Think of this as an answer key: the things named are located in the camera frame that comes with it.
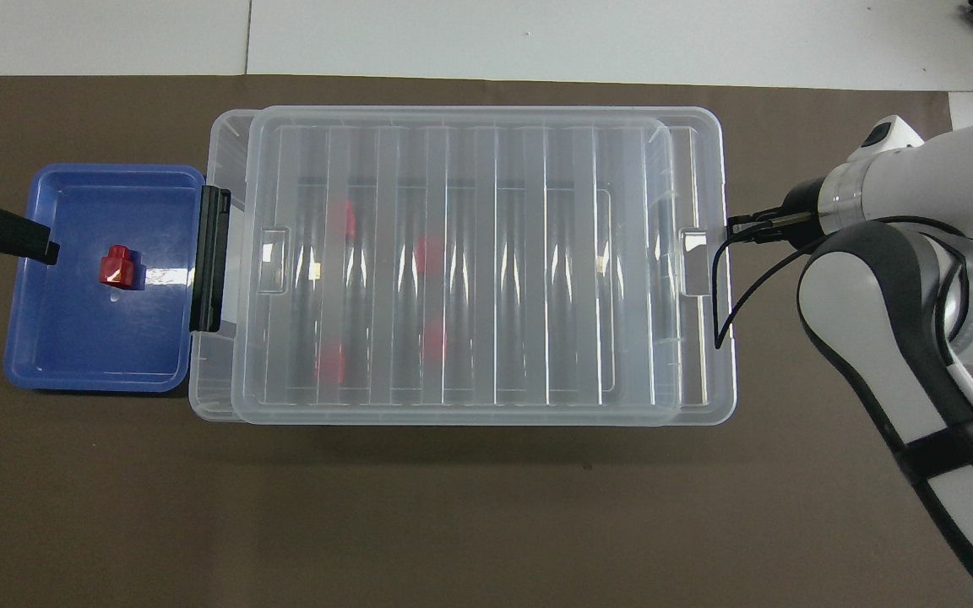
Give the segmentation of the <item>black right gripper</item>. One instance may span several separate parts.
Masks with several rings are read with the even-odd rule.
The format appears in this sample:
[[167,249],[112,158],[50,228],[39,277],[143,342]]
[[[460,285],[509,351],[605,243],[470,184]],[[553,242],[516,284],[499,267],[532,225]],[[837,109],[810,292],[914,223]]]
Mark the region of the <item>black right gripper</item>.
[[775,216],[735,215],[727,220],[727,235],[740,242],[758,245],[786,242],[796,250],[824,237],[818,215],[819,197],[825,183],[823,178],[813,178],[793,187],[783,199],[781,210],[791,223],[779,228]]

